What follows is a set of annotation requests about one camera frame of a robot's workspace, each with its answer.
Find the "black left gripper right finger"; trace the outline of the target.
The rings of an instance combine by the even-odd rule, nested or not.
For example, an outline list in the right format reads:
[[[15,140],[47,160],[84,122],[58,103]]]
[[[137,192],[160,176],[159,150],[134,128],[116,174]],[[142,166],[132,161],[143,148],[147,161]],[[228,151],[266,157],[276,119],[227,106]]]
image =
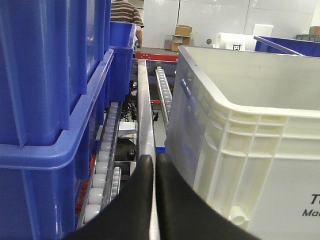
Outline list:
[[[162,240],[256,239],[205,203],[165,152],[156,155],[156,207]]]

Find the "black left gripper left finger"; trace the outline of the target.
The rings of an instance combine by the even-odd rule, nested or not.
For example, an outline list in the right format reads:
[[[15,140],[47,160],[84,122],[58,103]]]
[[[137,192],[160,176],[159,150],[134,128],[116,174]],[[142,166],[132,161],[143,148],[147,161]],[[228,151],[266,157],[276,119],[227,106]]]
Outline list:
[[[142,155],[119,194],[92,220],[66,240],[148,240],[153,198],[154,167]]]

